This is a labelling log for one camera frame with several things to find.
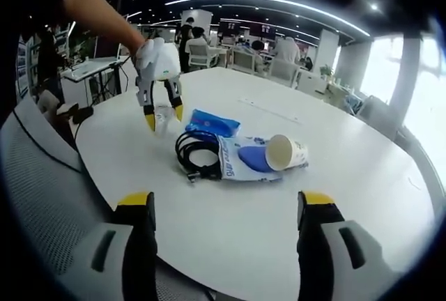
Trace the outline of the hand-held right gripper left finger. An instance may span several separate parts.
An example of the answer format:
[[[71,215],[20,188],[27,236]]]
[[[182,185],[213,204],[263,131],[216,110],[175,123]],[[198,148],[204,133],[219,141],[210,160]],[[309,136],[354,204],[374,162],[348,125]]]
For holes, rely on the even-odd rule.
[[[97,225],[73,249],[60,282],[76,300],[156,300],[155,230],[154,193],[126,196],[112,222]]]

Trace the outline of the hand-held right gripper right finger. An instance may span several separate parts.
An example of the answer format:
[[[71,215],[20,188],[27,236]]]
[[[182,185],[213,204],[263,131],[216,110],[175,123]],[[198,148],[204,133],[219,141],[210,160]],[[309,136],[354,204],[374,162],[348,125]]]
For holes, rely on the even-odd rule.
[[[378,300],[401,277],[380,243],[328,195],[300,191],[297,224],[299,300]]]

